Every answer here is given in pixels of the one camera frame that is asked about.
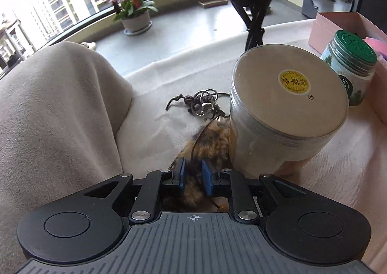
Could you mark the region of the brown furry tail keychain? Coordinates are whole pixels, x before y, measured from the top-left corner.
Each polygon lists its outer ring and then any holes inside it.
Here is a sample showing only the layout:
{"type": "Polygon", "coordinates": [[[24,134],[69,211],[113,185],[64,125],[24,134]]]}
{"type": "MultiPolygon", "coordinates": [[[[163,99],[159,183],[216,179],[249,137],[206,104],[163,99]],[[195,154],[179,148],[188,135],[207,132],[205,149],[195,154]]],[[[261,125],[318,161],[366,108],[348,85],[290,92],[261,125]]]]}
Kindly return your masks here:
{"type": "Polygon", "coordinates": [[[217,203],[205,192],[201,163],[208,160],[216,171],[227,167],[229,158],[230,120],[228,118],[210,121],[186,143],[184,149],[170,165],[177,167],[179,158],[186,160],[186,177],[183,194],[163,201],[165,210],[188,212],[218,208],[217,203]]]}

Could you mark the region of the pink soft object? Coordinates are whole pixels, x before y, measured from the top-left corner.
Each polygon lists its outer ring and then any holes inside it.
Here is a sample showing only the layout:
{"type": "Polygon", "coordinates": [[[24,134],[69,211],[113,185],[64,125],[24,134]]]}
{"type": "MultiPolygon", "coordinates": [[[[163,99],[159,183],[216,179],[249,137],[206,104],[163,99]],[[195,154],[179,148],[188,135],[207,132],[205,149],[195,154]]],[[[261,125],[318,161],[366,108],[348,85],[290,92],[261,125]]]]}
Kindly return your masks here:
{"type": "Polygon", "coordinates": [[[385,41],[381,41],[375,38],[366,37],[365,42],[372,47],[377,53],[378,61],[382,64],[386,64],[387,56],[387,44],[385,41]]]}

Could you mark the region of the brown shallow tray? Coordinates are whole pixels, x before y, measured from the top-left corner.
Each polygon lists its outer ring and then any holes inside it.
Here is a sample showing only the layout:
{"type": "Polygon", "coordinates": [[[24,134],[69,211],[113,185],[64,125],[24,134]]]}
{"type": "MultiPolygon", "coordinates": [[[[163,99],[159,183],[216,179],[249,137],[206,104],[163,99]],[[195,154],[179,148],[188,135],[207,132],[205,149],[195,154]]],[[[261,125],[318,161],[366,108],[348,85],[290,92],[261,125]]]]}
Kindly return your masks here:
{"type": "Polygon", "coordinates": [[[200,7],[207,9],[227,5],[228,0],[199,0],[198,4],[200,7]]]}

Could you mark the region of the large tan lid canister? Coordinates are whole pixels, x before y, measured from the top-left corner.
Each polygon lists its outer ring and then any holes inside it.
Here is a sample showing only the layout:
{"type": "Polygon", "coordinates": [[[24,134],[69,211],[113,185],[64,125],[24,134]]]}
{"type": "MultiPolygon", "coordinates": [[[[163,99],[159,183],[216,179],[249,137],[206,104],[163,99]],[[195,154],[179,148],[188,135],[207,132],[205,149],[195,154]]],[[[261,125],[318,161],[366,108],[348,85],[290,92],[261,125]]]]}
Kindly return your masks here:
{"type": "Polygon", "coordinates": [[[248,178],[294,172],[329,143],[348,107],[338,75],[316,55],[281,44],[247,50],[231,79],[233,167],[248,178]]]}

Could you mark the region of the pink orchid flower pot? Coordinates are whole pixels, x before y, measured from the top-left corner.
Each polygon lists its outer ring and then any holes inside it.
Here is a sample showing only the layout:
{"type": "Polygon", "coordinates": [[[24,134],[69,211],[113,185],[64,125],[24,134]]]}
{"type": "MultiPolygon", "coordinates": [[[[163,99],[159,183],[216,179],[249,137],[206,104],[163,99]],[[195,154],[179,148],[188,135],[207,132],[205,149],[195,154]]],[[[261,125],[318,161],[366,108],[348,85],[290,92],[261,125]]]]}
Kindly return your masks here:
{"type": "Polygon", "coordinates": [[[124,33],[129,36],[139,35],[151,28],[149,12],[158,12],[153,1],[145,0],[102,0],[113,7],[115,18],[121,21],[124,33]]]}

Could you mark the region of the green lid glass jar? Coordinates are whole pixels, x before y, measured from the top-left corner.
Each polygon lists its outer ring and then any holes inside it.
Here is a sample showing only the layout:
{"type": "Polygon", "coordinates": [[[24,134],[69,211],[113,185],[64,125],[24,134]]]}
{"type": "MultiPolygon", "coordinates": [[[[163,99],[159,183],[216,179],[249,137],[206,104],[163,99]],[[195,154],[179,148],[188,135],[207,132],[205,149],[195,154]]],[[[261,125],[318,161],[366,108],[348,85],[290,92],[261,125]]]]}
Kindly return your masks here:
{"type": "Polygon", "coordinates": [[[357,35],[338,30],[320,59],[339,76],[346,89],[349,105],[360,105],[375,73],[375,51],[357,35]]]}

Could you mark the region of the beige blanket cushion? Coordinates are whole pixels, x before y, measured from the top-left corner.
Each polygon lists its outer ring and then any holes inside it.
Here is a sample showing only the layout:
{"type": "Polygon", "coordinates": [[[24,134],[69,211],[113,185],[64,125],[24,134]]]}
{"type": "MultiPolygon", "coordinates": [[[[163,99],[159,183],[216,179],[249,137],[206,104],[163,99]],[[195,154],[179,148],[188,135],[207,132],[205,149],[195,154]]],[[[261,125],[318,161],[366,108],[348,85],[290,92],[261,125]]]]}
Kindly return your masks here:
{"type": "Polygon", "coordinates": [[[133,97],[99,53],[61,42],[1,80],[1,272],[24,255],[20,219],[123,170],[115,135],[133,97]]]}

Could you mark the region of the white sneakers pair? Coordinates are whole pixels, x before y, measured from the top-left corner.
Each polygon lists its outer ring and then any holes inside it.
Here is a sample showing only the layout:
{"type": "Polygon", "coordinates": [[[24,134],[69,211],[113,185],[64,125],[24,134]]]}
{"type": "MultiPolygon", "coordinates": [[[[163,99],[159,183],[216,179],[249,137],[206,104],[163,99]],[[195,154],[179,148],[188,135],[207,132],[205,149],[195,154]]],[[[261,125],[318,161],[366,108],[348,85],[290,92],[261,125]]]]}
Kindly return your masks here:
{"type": "Polygon", "coordinates": [[[90,50],[97,49],[97,44],[95,42],[82,42],[81,45],[90,50]]]}

